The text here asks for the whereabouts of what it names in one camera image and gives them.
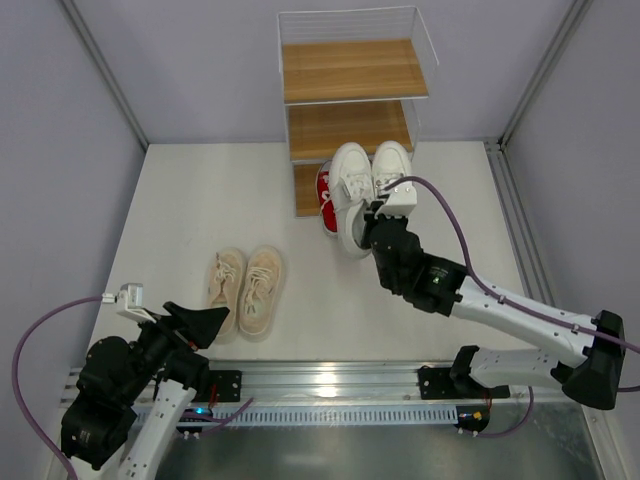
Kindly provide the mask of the white sneaker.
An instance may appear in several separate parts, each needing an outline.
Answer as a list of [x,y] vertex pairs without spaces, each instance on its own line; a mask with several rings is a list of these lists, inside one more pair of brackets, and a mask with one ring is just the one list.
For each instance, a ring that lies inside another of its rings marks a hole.
[[385,141],[377,148],[371,170],[377,197],[385,193],[384,188],[389,184],[412,175],[407,150],[400,143],[392,140]]
[[329,170],[329,193],[342,251],[352,259],[366,258],[370,250],[362,246],[364,211],[374,191],[371,163],[359,144],[349,142],[336,151]]

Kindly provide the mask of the red canvas sneaker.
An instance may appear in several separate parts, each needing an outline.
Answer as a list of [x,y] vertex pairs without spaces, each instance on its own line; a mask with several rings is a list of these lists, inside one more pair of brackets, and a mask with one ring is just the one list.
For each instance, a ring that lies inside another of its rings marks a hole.
[[315,184],[323,229],[327,235],[335,237],[337,235],[337,221],[329,189],[330,166],[331,161],[326,161],[320,166]]

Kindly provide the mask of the beige sneaker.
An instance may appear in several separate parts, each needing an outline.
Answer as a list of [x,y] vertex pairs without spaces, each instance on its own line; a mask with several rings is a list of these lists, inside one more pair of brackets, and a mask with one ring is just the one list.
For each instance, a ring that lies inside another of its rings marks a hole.
[[230,343],[238,333],[239,297],[245,279],[244,254],[232,247],[219,250],[209,275],[208,305],[227,307],[229,312],[216,336],[215,343]]
[[285,265],[277,249],[257,247],[251,254],[240,296],[239,329],[249,341],[264,340],[272,328],[285,282]]

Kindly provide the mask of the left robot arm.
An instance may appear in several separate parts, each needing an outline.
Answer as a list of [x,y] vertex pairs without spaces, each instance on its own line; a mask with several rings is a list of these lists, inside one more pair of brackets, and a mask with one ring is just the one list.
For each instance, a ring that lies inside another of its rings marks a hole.
[[81,479],[152,479],[178,421],[209,370],[201,352],[229,309],[127,311],[140,334],[110,336],[87,353],[79,393],[61,422],[61,450]]

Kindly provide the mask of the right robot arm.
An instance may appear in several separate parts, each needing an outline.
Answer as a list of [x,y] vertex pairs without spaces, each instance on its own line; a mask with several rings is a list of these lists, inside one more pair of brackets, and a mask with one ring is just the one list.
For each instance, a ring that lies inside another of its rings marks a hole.
[[387,214],[382,201],[366,207],[364,221],[383,288],[418,310],[481,323],[530,344],[511,351],[462,347],[450,370],[460,395],[530,385],[559,389],[594,409],[615,407],[630,348],[619,315],[573,314],[488,285],[469,267],[426,253],[407,219]]

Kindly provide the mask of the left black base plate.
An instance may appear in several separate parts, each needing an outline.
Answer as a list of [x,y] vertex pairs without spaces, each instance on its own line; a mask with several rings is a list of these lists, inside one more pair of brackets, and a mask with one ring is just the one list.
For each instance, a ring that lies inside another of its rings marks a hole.
[[239,402],[242,376],[240,370],[209,370],[201,382],[197,402],[208,405]]

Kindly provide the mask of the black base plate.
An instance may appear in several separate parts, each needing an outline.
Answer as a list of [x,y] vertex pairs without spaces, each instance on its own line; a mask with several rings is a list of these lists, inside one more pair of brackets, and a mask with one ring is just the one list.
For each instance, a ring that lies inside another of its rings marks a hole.
[[488,388],[469,375],[453,375],[450,367],[422,366],[417,370],[417,380],[422,400],[485,400],[510,397],[508,386]]
[[201,382],[197,402],[208,405],[239,402],[242,376],[240,370],[209,370]]

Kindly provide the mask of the aluminium mounting rail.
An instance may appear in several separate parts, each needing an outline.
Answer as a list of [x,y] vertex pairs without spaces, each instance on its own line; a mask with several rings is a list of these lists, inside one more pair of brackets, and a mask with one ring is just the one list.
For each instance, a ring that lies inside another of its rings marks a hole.
[[524,384],[509,385],[507,399],[422,400],[417,370],[422,366],[450,367],[448,362],[418,361],[227,361],[213,360],[210,370],[240,370],[241,398],[235,403],[208,405],[197,402],[194,408],[252,406],[340,406],[383,404],[479,405],[526,402]]

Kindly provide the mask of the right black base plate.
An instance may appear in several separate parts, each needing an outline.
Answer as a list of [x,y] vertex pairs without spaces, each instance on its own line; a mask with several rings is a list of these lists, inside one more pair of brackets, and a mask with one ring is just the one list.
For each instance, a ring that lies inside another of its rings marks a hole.
[[450,367],[422,366],[417,370],[417,380],[422,400],[485,400],[510,397],[508,386],[488,388],[469,375],[453,375]]

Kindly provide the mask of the right aluminium frame rail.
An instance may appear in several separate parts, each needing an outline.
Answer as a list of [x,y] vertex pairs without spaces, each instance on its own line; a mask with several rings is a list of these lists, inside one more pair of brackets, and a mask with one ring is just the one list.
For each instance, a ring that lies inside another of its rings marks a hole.
[[534,300],[555,307],[555,295],[544,269],[540,250],[535,243],[507,155],[496,139],[485,140],[484,148],[524,292]]

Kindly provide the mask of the right corner aluminium post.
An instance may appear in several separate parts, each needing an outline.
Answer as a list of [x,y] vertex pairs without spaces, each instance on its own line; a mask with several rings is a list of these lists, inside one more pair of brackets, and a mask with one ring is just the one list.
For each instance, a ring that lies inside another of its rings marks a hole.
[[574,0],[570,3],[499,139],[499,145],[502,149],[508,146],[518,131],[524,117],[542,92],[592,4],[592,0]]

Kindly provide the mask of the corner aluminium post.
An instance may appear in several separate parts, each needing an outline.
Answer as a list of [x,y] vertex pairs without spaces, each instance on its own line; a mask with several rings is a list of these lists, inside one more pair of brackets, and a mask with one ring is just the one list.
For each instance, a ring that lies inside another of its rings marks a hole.
[[518,131],[524,117],[542,92],[592,4],[592,0],[574,0],[570,3],[499,139],[499,145],[502,149],[508,146]]
[[73,0],[58,0],[56,4],[59,6],[62,14],[79,40],[80,45],[88,55],[103,86],[127,124],[130,132],[135,137],[141,149],[146,152],[150,145],[149,139],[77,3]]

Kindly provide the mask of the left corner aluminium post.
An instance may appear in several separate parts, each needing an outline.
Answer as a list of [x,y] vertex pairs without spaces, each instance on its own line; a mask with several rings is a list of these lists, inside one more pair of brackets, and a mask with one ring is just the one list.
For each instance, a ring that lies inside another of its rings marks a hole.
[[135,137],[141,149],[146,152],[150,145],[149,139],[77,3],[73,0],[58,0],[56,4],[59,6],[62,14],[79,40],[80,45],[88,55],[103,86],[127,124],[130,132]]

